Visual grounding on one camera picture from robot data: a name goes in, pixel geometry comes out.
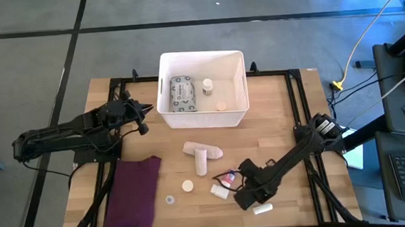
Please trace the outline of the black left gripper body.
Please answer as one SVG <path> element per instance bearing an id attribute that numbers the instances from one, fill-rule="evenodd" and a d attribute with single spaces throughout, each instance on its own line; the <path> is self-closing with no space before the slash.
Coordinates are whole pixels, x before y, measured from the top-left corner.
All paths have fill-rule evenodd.
<path id="1" fill-rule="evenodd" d="M 141 104 L 134 99 L 110 101 L 105 105 L 105 122 L 109 125 L 127 124 L 132 121 L 141 123 L 143 111 Z"/>

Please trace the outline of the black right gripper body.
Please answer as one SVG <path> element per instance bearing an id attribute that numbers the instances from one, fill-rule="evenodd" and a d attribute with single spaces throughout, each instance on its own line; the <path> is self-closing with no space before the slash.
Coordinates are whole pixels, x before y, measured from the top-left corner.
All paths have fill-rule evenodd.
<path id="1" fill-rule="evenodd" d="M 274 165 L 258 167 L 247 158 L 238 168 L 245 181 L 234 194 L 234 200 L 242 210 L 255 202 L 265 203 L 276 194 Z"/>

